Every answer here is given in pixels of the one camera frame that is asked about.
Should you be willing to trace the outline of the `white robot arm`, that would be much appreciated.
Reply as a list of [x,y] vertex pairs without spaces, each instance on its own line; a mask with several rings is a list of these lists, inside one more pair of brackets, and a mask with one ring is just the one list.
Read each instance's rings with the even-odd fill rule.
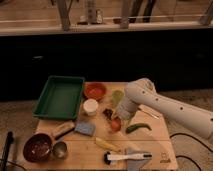
[[162,113],[213,143],[213,112],[158,94],[154,83],[148,78],[125,85],[124,96],[116,107],[116,115],[121,120],[132,119],[140,105]]

